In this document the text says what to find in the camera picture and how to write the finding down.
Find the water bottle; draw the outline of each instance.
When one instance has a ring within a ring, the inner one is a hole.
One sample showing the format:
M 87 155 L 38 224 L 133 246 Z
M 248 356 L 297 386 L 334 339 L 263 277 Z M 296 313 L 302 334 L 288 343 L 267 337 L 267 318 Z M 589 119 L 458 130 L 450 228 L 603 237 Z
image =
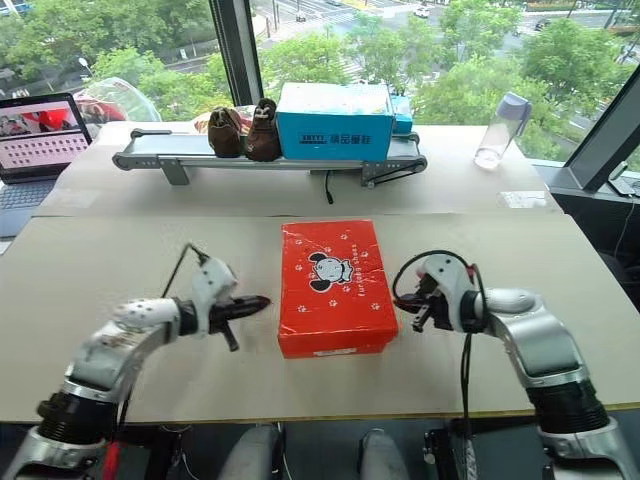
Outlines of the water bottle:
M 476 165 L 486 170 L 493 170 L 500 165 L 511 140 L 516 135 L 522 135 L 530 116 L 531 103 L 515 93 L 507 93 L 500 100 L 476 151 Z

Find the red shoe box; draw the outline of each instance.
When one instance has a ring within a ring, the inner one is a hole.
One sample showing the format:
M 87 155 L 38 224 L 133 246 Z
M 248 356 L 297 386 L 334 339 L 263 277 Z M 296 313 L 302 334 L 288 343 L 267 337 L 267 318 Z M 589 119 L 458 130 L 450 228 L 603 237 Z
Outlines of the red shoe box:
M 286 358 L 379 353 L 398 333 L 373 222 L 282 226 Z

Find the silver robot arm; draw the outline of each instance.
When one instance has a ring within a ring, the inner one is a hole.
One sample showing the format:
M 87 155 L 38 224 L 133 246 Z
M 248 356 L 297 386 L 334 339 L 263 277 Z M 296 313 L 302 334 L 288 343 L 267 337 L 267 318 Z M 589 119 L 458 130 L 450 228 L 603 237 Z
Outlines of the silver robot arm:
M 418 291 L 396 299 L 400 308 L 417 313 L 414 330 L 422 331 L 431 318 L 437 328 L 503 341 L 552 459 L 545 478 L 640 479 L 618 423 L 596 398 L 573 336 L 540 295 L 487 289 L 483 299 L 472 283 L 473 269 L 446 253 L 426 256 L 417 273 Z
M 145 359 L 179 336 L 221 332 L 238 348 L 228 320 L 269 304 L 260 296 L 231 298 L 237 284 L 221 260 L 199 253 L 192 300 L 141 299 L 119 305 L 76 353 L 57 393 L 40 403 L 40 425 L 27 433 L 2 477 L 87 478 L 114 433 L 118 405 L 133 388 Z

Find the small blue box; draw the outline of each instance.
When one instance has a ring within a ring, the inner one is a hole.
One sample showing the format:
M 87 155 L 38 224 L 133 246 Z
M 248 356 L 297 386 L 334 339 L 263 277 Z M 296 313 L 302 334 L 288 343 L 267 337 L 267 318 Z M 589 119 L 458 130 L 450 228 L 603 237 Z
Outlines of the small blue box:
M 411 133 L 413 117 L 411 116 L 409 99 L 399 95 L 391 95 L 391 105 L 393 105 L 393 113 L 396 117 L 393 133 Z
M 285 158 L 387 158 L 393 109 L 384 85 L 285 83 L 276 121 Z

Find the brown shoe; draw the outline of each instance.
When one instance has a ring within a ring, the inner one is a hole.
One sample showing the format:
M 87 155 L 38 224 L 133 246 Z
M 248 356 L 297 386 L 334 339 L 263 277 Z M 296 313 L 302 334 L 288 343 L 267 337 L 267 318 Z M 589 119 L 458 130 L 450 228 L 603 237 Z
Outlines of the brown shoe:
M 208 126 L 209 145 L 217 157 L 239 157 L 240 115 L 233 108 L 217 107 L 211 112 Z
M 276 102 L 263 98 L 253 114 L 245 155 L 256 162 L 273 162 L 282 155 L 276 127 Z

